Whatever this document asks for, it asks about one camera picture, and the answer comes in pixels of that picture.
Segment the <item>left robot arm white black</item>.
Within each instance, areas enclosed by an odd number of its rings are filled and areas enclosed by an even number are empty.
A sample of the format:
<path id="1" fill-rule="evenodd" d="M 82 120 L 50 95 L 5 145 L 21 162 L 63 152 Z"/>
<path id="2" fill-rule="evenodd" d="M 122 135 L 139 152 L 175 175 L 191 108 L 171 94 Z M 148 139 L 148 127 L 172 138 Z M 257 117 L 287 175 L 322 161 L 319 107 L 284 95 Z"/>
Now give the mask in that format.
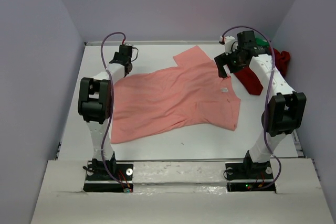
<path id="1" fill-rule="evenodd" d="M 89 175 L 109 177 L 119 184 L 122 180 L 115 176 L 117 161 L 108 140 L 109 128 L 113 122 L 114 84 L 132 71 L 134 50 L 138 48 L 121 44 L 109 63 L 101 54 L 104 71 L 82 78 L 79 89 L 78 113 L 89 128 L 93 147 L 91 163 L 84 169 Z"/>

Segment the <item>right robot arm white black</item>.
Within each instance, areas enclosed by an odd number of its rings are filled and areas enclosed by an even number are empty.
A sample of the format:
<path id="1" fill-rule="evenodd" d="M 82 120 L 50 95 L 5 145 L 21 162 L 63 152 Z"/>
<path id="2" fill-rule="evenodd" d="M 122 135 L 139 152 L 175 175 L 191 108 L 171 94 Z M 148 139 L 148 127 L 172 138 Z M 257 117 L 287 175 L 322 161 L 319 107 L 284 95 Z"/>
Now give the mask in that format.
<path id="1" fill-rule="evenodd" d="M 258 45 L 253 30 L 242 31 L 236 37 L 222 35 L 219 42 L 225 47 L 224 53 L 215 57 L 219 77 L 248 67 L 267 89 L 260 137 L 241 163 L 226 165 L 224 177 L 228 181 L 259 179 L 272 173 L 270 159 L 275 157 L 279 143 L 300 127 L 307 98 L 285 81 L 276 67 L 272 46 Z"/>

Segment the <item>pink t shirt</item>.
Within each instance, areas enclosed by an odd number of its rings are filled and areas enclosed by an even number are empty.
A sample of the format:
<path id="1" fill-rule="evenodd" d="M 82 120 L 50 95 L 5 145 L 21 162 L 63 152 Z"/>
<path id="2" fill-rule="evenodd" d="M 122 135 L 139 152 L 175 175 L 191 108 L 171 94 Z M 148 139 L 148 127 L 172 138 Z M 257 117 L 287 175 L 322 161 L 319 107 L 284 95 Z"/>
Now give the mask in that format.
<path id="1" fill-rule="evenodd" d="M 237 128 L 240 99 L 229 77 L 198 46 L 176 56 L 175 67 L 125 77 L 114 85 L 112 144 L 197 124 Z"/>

